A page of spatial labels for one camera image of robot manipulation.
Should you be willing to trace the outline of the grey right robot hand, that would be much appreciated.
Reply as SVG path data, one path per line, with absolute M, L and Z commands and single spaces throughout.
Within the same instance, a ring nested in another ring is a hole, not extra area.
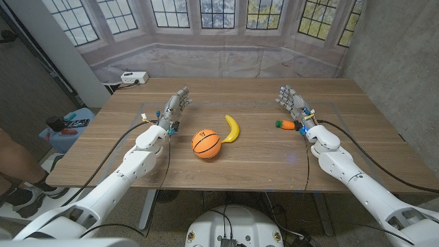
M 292 119 L 296 122 L 296 128 L 302 135 L 318 125 L 315 110 L 311 109 L 302 96 L 297 94 L 290 85 L 281 87 L 276 102 L 290 113 Z

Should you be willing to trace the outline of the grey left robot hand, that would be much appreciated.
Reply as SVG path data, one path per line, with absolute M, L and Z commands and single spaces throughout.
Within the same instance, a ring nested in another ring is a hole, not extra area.
M 165 130 L 170 130 L 172 124 L 180 120 L 183 110 L 190 103 L 189 87 L 186 86 L 171 96 L 158 120 L 158 125 Z

